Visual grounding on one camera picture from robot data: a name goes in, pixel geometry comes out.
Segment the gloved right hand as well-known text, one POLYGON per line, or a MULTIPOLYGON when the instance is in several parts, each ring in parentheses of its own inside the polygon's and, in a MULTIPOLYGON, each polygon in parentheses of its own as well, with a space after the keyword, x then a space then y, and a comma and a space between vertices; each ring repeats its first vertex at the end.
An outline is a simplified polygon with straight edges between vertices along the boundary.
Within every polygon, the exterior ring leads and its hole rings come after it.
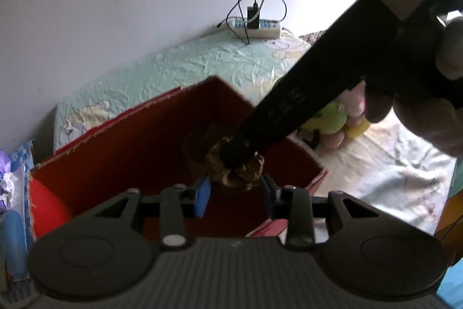
POLYGON ((410 132, 450 156, 462 157, 462 109, 448 100, 444 84, 462 80, 462 18, 445 28, 435 57, 396 77, 400 85, 391 79, 366 84, 366 119, 377 123, 393 110, 410 132))

